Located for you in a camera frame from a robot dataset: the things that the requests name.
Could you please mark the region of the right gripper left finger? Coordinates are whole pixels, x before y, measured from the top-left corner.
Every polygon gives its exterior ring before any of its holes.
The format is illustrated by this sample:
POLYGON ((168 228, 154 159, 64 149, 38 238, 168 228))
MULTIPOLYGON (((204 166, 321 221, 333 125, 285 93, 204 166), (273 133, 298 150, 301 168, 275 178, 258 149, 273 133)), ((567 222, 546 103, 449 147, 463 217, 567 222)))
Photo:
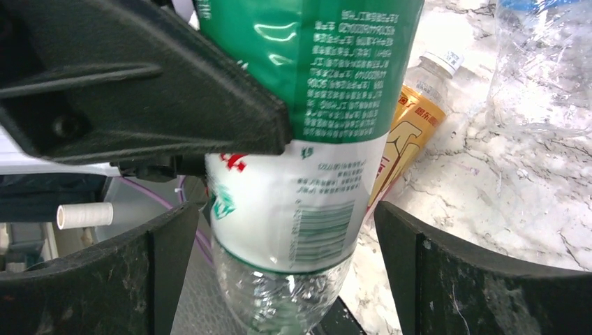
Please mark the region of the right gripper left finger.
POLYGON ((1 274, 2 334, 169 334, 200 208, 189 202, 113 238, 1 274))

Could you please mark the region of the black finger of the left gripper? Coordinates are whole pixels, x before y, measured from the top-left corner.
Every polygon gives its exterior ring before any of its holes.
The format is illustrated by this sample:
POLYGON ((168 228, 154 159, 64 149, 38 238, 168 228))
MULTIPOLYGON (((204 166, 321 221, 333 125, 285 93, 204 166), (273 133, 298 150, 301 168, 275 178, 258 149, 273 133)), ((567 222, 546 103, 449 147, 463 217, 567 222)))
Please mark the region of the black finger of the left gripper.
POLYGON ((152 1, 2 1, 1 125, 69 165, 276 155, 292 140, 279 98, 152 1))

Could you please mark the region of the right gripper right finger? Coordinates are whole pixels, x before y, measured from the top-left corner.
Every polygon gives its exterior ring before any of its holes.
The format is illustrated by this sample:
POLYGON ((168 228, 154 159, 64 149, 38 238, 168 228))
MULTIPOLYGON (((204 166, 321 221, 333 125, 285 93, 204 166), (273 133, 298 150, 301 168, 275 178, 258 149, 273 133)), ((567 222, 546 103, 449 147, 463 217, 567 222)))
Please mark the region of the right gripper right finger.
POLYGON ((404 334, 590 334, 591 274, 501 255, 389 202, 376 232, 404 334))

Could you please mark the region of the green white label bottle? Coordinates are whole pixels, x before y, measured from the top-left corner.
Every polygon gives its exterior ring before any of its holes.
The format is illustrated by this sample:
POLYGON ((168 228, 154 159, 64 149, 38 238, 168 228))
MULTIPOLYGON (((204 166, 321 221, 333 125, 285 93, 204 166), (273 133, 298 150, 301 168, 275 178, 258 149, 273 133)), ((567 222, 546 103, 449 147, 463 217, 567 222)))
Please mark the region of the green white label bottle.
POLYGON ((249 334, 305 334, 348 273, 422 1, 197 1, 200 30, 286 102, 279 156, 206 157, 212 257, 249 334))

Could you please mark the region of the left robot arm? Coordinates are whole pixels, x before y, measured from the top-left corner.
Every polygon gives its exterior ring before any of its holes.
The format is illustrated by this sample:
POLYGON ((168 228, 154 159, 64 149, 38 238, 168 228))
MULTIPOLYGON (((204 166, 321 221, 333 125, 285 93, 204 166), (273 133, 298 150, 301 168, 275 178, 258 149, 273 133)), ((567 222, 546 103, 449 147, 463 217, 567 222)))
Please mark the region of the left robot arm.
POLYGON ((170 1, 1 2, 1 173, 202 176, 278 156, 286 104, 170 1))

